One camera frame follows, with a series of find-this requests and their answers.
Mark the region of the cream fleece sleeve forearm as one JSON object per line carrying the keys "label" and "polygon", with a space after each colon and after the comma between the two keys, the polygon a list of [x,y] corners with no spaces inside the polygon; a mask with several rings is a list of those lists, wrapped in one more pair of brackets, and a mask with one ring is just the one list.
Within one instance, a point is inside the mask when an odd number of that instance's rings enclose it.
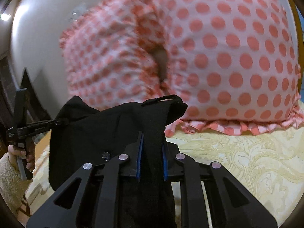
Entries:
{"label": "cream fleece sleeve forearm", "polygon": [[17,215],[17,209],[21,206],[21,200],[31,184],[32,179],[28,181],[21,180],[20,172],[9,162],[9,153],[5,153],[1,158],[0,190],[1,196],[7,206]]}

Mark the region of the person's left hand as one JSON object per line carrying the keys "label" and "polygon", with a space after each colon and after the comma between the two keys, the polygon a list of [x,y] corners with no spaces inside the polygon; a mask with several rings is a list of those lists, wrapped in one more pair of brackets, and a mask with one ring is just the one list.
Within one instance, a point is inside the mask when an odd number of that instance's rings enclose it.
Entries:
{"label": "person's left hand", "polygon": [[10,164],[17,169],[17,157],[24,157],[26,159],[27,165],[26,168],[30,171],[33,171],[36,167],[35,165],[35,143],[33,141],[30,142],[27,151],[22,151],[18,147],[14,145],[8,146],[8,155]]}

